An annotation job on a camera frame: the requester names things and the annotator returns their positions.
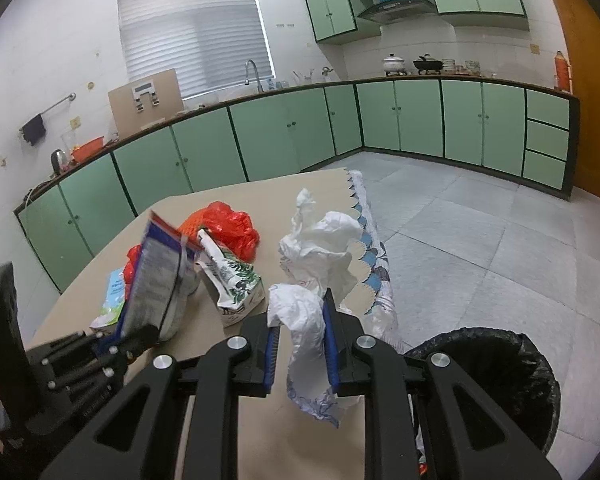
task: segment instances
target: range hood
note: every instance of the range hood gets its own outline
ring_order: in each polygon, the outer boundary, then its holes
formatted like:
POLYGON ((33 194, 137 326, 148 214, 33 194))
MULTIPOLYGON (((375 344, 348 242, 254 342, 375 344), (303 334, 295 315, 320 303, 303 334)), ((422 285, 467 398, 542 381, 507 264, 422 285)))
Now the range hood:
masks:
POLYGON ((436 6, 429 0, 389 0, 363 10, 358 15, 370 22, 388 25, 416 14, 437 13, 436 6))

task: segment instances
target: drawer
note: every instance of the drawer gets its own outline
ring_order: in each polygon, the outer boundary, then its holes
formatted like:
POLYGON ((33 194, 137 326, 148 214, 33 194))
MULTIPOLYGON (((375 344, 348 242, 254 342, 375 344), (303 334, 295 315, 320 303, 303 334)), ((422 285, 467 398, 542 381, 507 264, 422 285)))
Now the drawer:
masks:
POLYGON ((526 150, 522 176, 546 186, 555 187, 555 189, 562 189, 564 162, 526 150))
POLYGON ((569 133, 547 124, 526 122, 526 147, 535 152, 567 159, 569 133))
POLYGON ((526 116, 529 119, 569 129, 569 100, 535 90, 526 91, 526 116))

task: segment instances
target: white pot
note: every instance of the white pot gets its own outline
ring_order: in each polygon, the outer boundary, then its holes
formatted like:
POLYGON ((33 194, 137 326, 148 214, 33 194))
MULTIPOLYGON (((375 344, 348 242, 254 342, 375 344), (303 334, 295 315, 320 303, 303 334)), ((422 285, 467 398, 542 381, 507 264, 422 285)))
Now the white pot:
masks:
POLYGON ((404 60, 401 57, 389 54, 382 60, 382 70, 385 72, 404 72, 404 60))

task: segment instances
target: faucet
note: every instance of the faucet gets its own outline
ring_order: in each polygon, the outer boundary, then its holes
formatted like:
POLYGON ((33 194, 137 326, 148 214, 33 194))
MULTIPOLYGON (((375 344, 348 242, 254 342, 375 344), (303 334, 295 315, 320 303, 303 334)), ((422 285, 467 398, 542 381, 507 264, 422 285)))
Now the faucet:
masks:
POLYGON ((244 64, 244 67, 246 69, 246 72, 244 74, 244 84, 245 85, 249 84, 249 63, 251 63, 253 65, 253 71, 256 73, 256 80, 258 81, 258 94, 262 94, 264 92, 264 90, 262 89, 262 83, 260 82, 260 75, 258 74, 258 67, 256 66, 256 62, 253 59, 248 60, 247 63, 244 64))

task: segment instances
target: tiled floor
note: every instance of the tiled floor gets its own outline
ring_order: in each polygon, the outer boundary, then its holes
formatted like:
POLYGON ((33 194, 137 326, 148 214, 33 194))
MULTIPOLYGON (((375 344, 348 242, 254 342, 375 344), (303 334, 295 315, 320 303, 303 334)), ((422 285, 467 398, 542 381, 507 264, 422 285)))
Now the tiled floor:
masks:
POLYGON ((363 173, 408 344, 492 326, 547 357, 562 390, 549 459, 577 479, 600 450, 600 199, 379 153, 328 167, 363 173))

